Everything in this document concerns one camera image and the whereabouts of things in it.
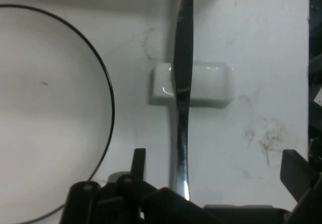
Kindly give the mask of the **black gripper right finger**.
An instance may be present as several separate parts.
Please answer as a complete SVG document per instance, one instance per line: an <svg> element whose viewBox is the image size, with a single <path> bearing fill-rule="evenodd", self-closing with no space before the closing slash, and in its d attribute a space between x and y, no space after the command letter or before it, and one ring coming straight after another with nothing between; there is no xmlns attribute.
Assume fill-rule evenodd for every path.
<svg viewBox="0 0 322 224"><path fill-rule="evenodd" d="M297 205L285 223L321 223L321 173L295 150L284 150L280 180Z"/></svg>

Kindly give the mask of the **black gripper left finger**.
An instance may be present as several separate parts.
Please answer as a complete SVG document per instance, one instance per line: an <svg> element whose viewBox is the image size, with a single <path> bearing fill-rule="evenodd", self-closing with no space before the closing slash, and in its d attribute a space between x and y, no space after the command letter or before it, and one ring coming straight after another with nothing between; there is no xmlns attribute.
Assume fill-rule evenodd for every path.
<svg viewBox="0 0 322 224"><path fill-rule="evenodd" d="M135 149L130 172L103 187L73 184L60 223L199 223L201 208L143 180L145 155L144 148Z"/></svg>

